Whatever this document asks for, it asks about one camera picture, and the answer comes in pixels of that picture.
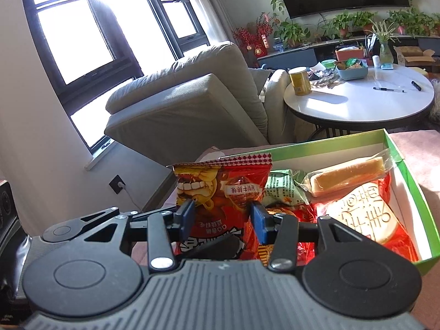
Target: power outlet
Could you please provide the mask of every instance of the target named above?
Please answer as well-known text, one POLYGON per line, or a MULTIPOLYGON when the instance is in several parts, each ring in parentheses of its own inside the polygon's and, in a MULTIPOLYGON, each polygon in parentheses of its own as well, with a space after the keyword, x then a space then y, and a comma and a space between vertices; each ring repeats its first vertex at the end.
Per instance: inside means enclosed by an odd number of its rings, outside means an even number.
POLYGON ((115 194, 117 195, 118 193, 120 193, 122 191, 122 187, 119 187, 117 184, 119 182, 122 182, 125 185, 125 182, 122 181, 122 179, 120 178, 119 175, 116 175, 113 180, 110 181, 109 185, 112 188, 112 190, 115 192, 115 194))

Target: yellow can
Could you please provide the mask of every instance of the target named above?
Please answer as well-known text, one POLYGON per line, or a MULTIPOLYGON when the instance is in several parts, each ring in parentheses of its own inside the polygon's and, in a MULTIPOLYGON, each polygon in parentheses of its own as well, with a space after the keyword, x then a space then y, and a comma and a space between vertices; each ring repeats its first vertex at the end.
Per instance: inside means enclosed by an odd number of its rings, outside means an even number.
POLYGON ((307 95, 312 92, 306 67, 291 69, 289 75, 296 95, 307 95))

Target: silver screw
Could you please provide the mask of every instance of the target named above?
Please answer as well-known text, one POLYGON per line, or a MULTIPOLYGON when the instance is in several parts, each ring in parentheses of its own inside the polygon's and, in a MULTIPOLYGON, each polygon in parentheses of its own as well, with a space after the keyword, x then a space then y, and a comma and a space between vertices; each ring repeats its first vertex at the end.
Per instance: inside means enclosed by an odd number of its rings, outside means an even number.
POLYGON ((292 268, 292 266, 293 266, 293 262, 290 259, 286 259, 286 258, 278 258, 271 261, 271 267, 279 271, 288 270, 292 268))
POLYGON ((170 268, 174 264, 174 262, 171 258, 168 257, 157 257, 154 258, 150 262, 150 264, 153 268, 156 269, 167 269, 170 268))

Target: gray sofa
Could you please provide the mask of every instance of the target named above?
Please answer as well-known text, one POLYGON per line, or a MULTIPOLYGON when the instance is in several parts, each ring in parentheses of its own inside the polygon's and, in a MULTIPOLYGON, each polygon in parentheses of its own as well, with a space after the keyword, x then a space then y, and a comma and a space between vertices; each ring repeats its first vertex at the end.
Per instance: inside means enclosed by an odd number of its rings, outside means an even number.
POLYGON ((114 92, 105 135, 162 165, 195 161, 211 146, 304 141, 313 126, 285 105, 285 71, 275 71, 260 101, 268 76, 250 70, 233 43, 211 46, 114 92))

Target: red wrapper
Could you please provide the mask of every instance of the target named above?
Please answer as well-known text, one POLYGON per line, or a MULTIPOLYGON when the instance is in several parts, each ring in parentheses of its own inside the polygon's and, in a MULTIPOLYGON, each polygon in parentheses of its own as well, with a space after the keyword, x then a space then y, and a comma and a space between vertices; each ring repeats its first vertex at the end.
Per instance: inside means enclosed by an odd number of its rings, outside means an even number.
POLYGON ((329 215, 411 262, 419 256, 405 228, 389 208, 391 175, 366 183, 336 200, 315 203, 318 216, 329 215))
POLYGON ((177 205, 188 198, 196 202, 190 237, 177 245, 177 253, 232 233, 242 241, 237 258, 256 259, 258 241, 249 221, 248 205, 261 200, 271 167, 270 154, 174 165, 177 205))
MULTIPOLYGON (((268 213, 271 215, 285 213, 287 215, 295 216, 298 218, 299 222, 316 223, 316 213, 309 205, 299 205, 294 207, 279 206, 275 208, 268 208, 268 213)), ((272 244, 258 247, 258 257, 265 266, 267 266, 269 263, 269 258, 273 248, 274 247, 272 244)), ((307 264, 315 257, 315 245, 313 243, 299 242, 296 246, 296 251, 296 264, 298 266, 307 264)))

